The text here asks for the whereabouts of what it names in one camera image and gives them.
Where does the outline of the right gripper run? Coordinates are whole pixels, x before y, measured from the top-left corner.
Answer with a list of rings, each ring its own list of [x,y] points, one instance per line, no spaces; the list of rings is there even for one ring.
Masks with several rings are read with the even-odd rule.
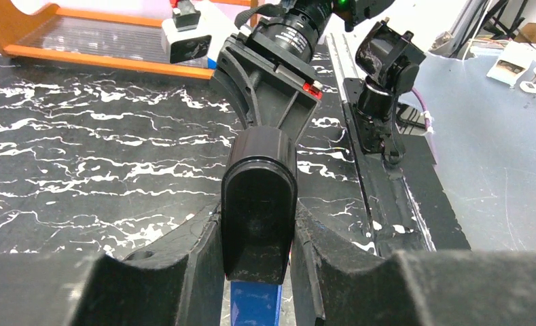
[[[391,5],[385,0],[280,1],[240,12],[210,84],[228,100],[243,128],[278,128],[296,142],[321,104],[322,85],[310,63],[329,19],[339,16],[352,31]]]

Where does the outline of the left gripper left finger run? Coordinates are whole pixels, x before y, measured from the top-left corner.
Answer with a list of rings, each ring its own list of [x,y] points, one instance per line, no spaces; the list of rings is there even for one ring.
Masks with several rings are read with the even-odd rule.
[[[193,217],[126,259],[0,255],[0,325],[218,325],[219,217]]]

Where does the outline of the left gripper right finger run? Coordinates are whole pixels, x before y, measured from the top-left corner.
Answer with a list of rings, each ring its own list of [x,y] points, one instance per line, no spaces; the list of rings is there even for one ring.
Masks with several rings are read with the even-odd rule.
[[[375,256],[296,209],[298,325],[536,325],[536,253],[397,251]]]

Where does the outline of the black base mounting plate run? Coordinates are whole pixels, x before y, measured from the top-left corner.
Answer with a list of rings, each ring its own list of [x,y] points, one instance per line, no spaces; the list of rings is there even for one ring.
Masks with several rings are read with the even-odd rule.
[[[328,35],[325,44],[338,81],[373,252],[388,257],[400,250],[469,250],[471,246],[436,174],[426,137],[403,135],[408,153],[395,167],[379,154],[362,152],[351,107],[359,96],[363,74],[353,63],[344,35]]]

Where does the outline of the orange wooden rack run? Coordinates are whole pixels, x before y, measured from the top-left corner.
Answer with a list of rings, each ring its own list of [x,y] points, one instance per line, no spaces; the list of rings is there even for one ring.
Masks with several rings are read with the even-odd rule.
[[[258,1],[196,1],[212,35],[207,58],[171,64],[161,24],[169,1],[0,1],[0,53],[209,79],[234,18]]]

